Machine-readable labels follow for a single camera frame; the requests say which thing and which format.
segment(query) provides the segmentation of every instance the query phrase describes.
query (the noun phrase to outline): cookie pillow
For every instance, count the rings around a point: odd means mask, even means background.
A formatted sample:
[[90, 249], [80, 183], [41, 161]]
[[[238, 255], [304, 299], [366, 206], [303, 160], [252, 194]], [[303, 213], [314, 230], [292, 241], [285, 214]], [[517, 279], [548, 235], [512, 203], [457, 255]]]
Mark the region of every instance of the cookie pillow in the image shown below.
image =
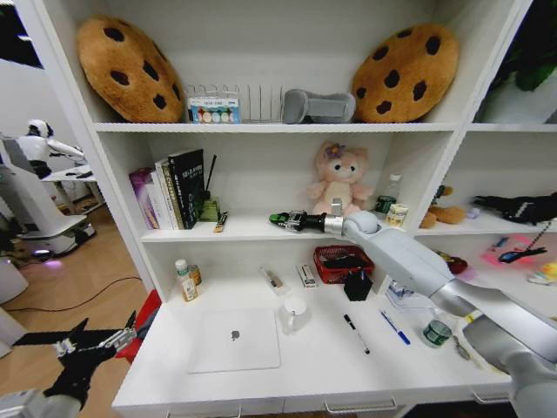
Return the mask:
[[356, 119], [410, 122], [428, 113], [454, 78], [459, 43], [440, 24], [419, 24], [381, 43], [352, 82]]
[[155, 43], [124, 20], [92, 17], [77, 33], [77, 53], [92, 88], [130, 122], [178, 122], [184, 93]]

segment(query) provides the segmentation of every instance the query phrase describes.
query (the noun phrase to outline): plant leaf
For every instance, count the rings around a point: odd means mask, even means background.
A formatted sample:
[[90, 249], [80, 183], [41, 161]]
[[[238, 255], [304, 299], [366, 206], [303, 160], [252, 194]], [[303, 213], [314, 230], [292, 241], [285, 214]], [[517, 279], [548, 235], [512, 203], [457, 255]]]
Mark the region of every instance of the plant leaf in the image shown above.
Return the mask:
[[518, 70], [516, 72], [515, 83], [523, 91], [534, 91], [554, 72], [554, 68], [555, 64], [545, 64]]

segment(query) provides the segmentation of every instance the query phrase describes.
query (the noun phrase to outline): chocolate chip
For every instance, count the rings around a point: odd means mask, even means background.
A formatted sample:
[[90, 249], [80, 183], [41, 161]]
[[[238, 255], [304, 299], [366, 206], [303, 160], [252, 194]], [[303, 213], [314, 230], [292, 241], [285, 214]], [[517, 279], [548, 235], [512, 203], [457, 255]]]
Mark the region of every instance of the chocolate chip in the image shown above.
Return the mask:
[[426, 51], [429, 55], [435, 55], [441, 46], [439, 37], [430, 37], [426, 42]]
[[103, 31], [107, 37], [115, 40], [116, 42], [124, 41], [124, 34], [116, 28], [104, 28]]
[[163, 110], [166, 107], [166, 100], [164, 100], [164, 97], [160, 94], [155, 96], [155, 98], [153, 99], [153, 103], [157, 105], [157, 108], [159, 108], [160, 110]]
[[410, 28], [397, 33], [397, 37], [409, 37], [410, 35], [412, 35], [412, 29]]
[[176, 98], [179, 100], [180, 99], [180, 90], [178, 90], [178, 87], [176, 86], [176, 83], [174, 83], [172, 85], [172, 91], [174, 91], [174, 94], [176, 95]]
[[118, 84], [121, 84], [121, 85], [129, 85], [130, 84], [130, 80], [128, 79], [128, 76], [126, 76], [123, 72], [111, 71], [111, 77]]
[[382, 115], [383, 113], [387, 113], [388, 111], [390, 111], [392, 106], [393, 105], [391, 104], [391, 102], [387, 102], [385, 100], [382, 104], [377, 106], [375, 109], [377, 109], [377, 113], [379, 115]]
[[399, 72], [396, 70], [392, 70], [391, 72], [389, 72], [389, 75], [386, 76], [384, 82], [389, 89], [392, 89], [393, 87], [396, 87], [396, 85], [399, 83], [399, 80]]
[[413, 88], [414, 102], [417, 102], [418, 100], [423, 98], [424, 94], [426, 94], [426, 90], [427, 85], [425, 81], [420, 81], [419, 83], [417, 83]]
[[388, 51], [389, 51], [388, 46], [382, 46], [381, 48], [379, 48], [373, 53], [373, 59], [375, 61], [379, 61], [380, 59], [383, 59]]
[[153, 66], [149, 64], [147, 61], [143, 61], [143, 71], [149, 74], [149, 77], [151, 77], [153, 80], [158, 81], [157, 71], [155, 71]]
[[364, 87], [360, 87], [356, 90], [356, 96], [358, 96], [359, 98], [364, 98], [364, 96], [366, 95], [366, 91], [367, 89], [365, 89]]

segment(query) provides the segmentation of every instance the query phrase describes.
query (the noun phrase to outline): book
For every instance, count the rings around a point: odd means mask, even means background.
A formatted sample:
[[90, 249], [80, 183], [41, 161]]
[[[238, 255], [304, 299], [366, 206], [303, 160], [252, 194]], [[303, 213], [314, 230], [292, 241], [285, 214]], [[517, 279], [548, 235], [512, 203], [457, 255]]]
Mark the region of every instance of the book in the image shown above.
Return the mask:
[[151, 179], [151, 168], [145, 167], [140, 168], [132, 173], [130, 173], [131, 187], [133, 188], [136, 198], [138, 199], [139, 208], [141, 209], [141, 214], [145, 220], [145, 224], [148, 229], [158, 229], [157, 218], [155, 217], [155, 211], [149, 199], [149, 193], [145, 185]]
[[166, 210], [166, 205], [164, 204], [161, 197], [158, 196], [157, 187], [155, 183], [152, 181], [153, 173], [155, 173], [155, 177], [157, 177], [156, 172], [151, 172], [151, 180], [149, 183], [145, 184], [145, 188], [147, 189], [147, 194], [149, 194], [149, 200], [151, 201], [151, 206], [153, 206], [153, 212], [155, 213], [155, 219], [157, 220], [159, 229], [172, 229], [170, 225], [170, 220], [168, 216], [165, 216], [163, 210]]
[[166, 204], [166, 198], [164, 197], [163, 185], [161, 184], [160, 179], [158, 178], [157, 170], [153, 170], [151, 172], [151, 180], [154, 186], [153, 188], [155, 193], [155, 199], [158, 201], [160, 205], [160, 214], [162, 219], [158, 222], [158, 225], [160, 226], [161, 229], [174, 229], [174, 226], [172, 225], [172, 221], [171, 221], [170, 210], [168, 208], [168, 205]]
[[172, 228], [184, 229], [184, 223], [182, 222], [182, 215], [180, 214], [180, 208], [178, 206], [178, 200], [176, 199], [176, 193], [174, 192], [174, 183], [172, 182], [168, 164], [167, 158], [160, 159], [155, 163], [155, 169], [157, 170], [157, 175], [163, 188], [166, 207], [168, 207], [169, 214], [171, 215]]
[[192, 229], [203, 210], [203, 150], [175, 152], [168, 163], [184, 228]]

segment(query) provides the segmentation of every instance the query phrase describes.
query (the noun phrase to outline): wire rack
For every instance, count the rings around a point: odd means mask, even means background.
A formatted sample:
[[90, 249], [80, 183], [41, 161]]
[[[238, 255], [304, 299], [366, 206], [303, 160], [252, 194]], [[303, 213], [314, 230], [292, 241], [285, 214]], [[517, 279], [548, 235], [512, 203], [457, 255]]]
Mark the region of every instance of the wire rack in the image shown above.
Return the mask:
[[217, 96], [239, 98], [240, 116], [246, 124], [279, 124], [284, 106], [283, 85], [186, 84], [186, 98]]

